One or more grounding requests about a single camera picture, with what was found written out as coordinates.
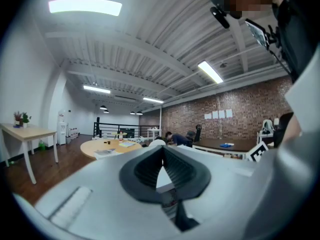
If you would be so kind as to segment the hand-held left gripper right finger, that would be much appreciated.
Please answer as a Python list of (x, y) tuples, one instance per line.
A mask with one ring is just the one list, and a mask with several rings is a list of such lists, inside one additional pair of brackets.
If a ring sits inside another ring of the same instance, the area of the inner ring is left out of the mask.
[(179, 199), (175, 240), (271, 239), (271, 211), (262, 204), (272, 171), (271, 151), (259, 162), (189, 147), (165, 147), (164, 155)]

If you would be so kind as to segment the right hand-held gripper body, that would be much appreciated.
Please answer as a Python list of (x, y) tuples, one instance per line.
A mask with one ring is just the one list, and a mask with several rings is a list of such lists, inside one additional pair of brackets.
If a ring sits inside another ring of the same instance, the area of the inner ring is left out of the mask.
[(262, 141), (246, 153), (246, 159), (251, 162), (259, 162), (262, 158), (262, 154), (268, 150), (269, 148)]

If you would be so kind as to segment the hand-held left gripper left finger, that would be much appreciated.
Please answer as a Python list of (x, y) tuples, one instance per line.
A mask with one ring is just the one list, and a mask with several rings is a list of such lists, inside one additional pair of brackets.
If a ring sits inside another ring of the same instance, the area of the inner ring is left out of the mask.
[(50, 218), (73, 192), (90, 193), (70, 220), (67, 232), (91, 240), (171, 240), (181, 234), (160, 204), (135, 200), (122, 188), (119, 172), (124, 164), (149, 151), (95, 160), (47, 191), (35, 209)]

